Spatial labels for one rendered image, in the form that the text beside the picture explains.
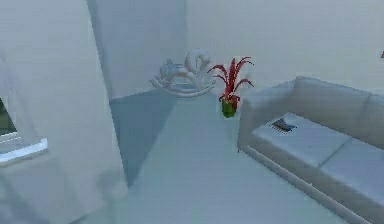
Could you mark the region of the white framed window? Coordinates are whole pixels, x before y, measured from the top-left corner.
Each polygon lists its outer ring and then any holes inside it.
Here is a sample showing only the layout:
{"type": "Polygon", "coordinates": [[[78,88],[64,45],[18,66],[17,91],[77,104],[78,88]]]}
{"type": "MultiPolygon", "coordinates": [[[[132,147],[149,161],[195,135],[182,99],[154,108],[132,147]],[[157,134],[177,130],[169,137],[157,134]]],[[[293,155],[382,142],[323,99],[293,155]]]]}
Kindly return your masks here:
{"type": "Polygon", "coordinates": [[[5,101],[0,98],[0,167],[29,159],[48,150],[46,138],[27,141],[18,132],[5,101]]]}

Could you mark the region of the white rocking horse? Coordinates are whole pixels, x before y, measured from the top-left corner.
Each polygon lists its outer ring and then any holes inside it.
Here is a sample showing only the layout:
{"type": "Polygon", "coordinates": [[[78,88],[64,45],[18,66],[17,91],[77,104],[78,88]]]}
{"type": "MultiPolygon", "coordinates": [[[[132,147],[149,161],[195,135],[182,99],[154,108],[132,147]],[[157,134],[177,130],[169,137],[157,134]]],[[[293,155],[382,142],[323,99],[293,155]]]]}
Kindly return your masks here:
{"type": "Polygon", "coordinates": [[[168,94],[179,98],[192,98],[210,92],[216,84],[209,72],[211,58],[201,49],[190,50],[183,64],[173,63],[171,59],[160,66],[159,74],[150,83],[168,94]]]}

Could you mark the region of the grey sofa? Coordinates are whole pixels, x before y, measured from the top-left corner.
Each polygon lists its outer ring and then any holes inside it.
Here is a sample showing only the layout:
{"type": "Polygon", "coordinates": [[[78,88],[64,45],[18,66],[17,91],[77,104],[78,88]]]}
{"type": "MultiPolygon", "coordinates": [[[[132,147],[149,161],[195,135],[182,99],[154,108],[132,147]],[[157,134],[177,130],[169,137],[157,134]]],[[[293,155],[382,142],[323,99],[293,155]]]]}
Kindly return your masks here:
{"type": "Polygon", "coordinates": [[[384,224],[384,96],[303,76],[250,92],[237,146],[349,224],[384,224]]]}

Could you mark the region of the black remote control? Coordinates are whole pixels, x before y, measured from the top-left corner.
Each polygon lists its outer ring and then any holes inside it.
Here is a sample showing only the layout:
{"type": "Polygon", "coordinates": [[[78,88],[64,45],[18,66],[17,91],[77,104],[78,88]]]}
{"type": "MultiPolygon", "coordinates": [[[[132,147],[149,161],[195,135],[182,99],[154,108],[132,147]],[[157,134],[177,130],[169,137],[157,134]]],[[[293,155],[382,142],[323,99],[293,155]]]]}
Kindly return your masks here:
{"type": "Polygon", "coordinates": [[[272,122],[270,124],[270,127],[283,133],[290,132],[296,128],[295,125],[287,124],[283,118],[280,118],[279,120],[272,122]]]}

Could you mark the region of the red house plant green pot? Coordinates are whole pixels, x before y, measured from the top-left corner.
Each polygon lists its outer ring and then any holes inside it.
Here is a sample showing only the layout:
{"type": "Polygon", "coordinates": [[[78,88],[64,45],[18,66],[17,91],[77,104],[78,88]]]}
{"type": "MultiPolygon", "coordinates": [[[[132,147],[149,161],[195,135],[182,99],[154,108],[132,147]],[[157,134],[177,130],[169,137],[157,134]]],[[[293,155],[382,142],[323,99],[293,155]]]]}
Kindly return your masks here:
{"type": "Polygon", "coordinates": [[[214,65],[209,69],[209,72],[213,70],[220,70],[222,72],[222,75],[216,74],[215,77],[220,78],[225,84],[224,92],[219,97],[222,114],[225,118],[234,117],[237,112],[238,103],[241,101],[241,97],[236,94],[239,86],[243,83],[247,83],[251,87],[254,86],[247,78],[242,78],[240,81],[237,81],[242,67],[247,63],[252,64],[250,59],[250,56],[242,57],[239,61],[233,58],[229,69],[226,69],[223,64],[214,65]]]}

